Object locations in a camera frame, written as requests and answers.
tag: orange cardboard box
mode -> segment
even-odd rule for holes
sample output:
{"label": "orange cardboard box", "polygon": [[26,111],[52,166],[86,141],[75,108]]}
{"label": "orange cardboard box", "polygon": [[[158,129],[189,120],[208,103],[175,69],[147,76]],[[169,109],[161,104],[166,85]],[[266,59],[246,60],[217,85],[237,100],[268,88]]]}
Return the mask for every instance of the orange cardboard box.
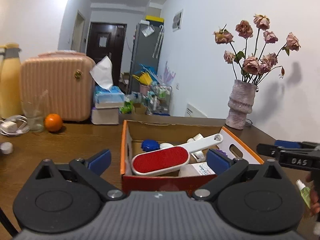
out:
{"label": "orange cardboard box", "polygon": [[[230,159],[242,157],[251,164],[263,163],[263,160],[254,151],[225,127],[157,124],[124,120],[120,162],[122,190],[126,194],[133,190],[186,191],[191,194],[191,192],[215,178],[216,175],[178,177],[179,171],[156,177],[135,176],[132,174],[131,160],[135,155],[143,153],[141,149],[142,141],[152,139],[159,143],[168,142],[173,145],[179,145],[186,143],[189,138],[198,133],[201,133],[204,137],[221,133],[223,142],[218,145],[218,148],[224,151]],[[190,163],[196,163],[196,161],[191,157]]]}

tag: wooden table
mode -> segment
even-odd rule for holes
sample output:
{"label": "wooden table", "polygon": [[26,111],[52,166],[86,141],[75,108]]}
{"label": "wooden table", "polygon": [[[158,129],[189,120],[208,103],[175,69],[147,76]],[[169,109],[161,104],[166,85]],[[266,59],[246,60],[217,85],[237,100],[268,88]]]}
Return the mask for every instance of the wooden table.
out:
{"label": "wooden table", "polygon": [[[162,117],[162,116],[131,116],[123,115],[123,119],[155,123],[182,123],[210,126],[223,126],[222,119]],[[97,126],[92,124],[65,124],[65,131],[52,134],[47,131],[40,134],[27,133],[20,137],[5,138],[1,141],[13,143],[14,153],[0,156],[0,206],[16,228],[19,228],[12,212],[12,204],[21,187],[24,185],[34,168],[44,158],[57,163],[68,163],[77,157],[88,158],[102,149],[109,148],[112,152],[112,164],[102,177],[116,187],[121,188],[119,175],[120,143],[122,125]],[[244,143],[255,151],[258,143],[273,144],[274,139],[254,126],[244,130],[230,129]],[[290,180],[304,179],[306,172],[285,168]],[[314,219],[303,219],[299,225],[300,232],[307,239],[317,239],[312,235]],[[7,231],[0,225],[0,240],[11,239]]]}

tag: gold lock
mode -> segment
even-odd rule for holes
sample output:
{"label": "gold lock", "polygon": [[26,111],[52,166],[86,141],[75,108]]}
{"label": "gold lock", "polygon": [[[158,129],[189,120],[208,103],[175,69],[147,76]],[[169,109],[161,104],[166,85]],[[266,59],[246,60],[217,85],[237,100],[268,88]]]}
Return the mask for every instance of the gold lock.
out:
{"label": "gold lock", "polygon": [[77,71],[75,72],[75,78],[76,78],[76,80],[81,79],[81,77],[82,77],[82,72],[81,72],[80,70],[77,70]]}

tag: gray refrigerator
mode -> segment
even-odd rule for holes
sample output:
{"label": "gray refrigerator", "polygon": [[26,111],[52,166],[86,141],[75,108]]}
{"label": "gray refrigerator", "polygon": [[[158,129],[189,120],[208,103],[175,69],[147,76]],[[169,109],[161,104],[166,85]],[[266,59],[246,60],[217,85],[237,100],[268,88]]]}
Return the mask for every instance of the gray refrigerator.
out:
{"label": "gray refrigerator", "polygon": [[156,73],[158,71],[159,57],[156,58],[155,56],[153,58],[152,54],[158,41],[160,27],[154,26],[155,32],[150,36],[145,37],[142,33],[142,30],[146,29],[147,27],[148,25],[145,24],[137,25],[130,68],[129,94],[131,92],[140,91],[139,81],[132,77],[133,74],[142,69],[140,64],[153,67]]}

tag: yellow bottle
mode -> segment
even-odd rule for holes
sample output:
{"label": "yellow bottle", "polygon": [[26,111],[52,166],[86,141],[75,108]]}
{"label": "yellow bottle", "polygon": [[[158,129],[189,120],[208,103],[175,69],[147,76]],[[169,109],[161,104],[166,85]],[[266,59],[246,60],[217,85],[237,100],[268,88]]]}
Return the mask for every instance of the yellow bottle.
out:
{"label": "yellow bottle", "polygon": [[19,44],[8,43],[0,46],[4,56],[0,66],[0,116],[6,119],[15,114],[22,114],[20,100],[20,67]]}

